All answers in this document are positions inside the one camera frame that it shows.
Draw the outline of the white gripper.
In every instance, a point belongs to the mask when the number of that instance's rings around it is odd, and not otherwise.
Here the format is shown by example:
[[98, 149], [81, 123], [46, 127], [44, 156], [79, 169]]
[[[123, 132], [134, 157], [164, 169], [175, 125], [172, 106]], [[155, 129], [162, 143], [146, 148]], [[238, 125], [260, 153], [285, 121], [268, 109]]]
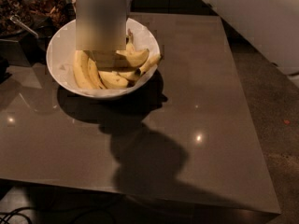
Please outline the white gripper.
[[116, 49], [125, 49], [132, 0], [77, 0], [76, 49], [92, 50], [99, 69], [114, 68]]

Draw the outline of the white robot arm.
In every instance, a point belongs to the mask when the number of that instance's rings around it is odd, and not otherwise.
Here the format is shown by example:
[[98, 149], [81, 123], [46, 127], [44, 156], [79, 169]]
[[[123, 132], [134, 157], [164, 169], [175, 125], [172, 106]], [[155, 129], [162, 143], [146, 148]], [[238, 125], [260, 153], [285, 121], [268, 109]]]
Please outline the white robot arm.
[[299, 73], [299, 0], [133, 0], [136, 9], [198, 12], [209, 8], [285, 75]]

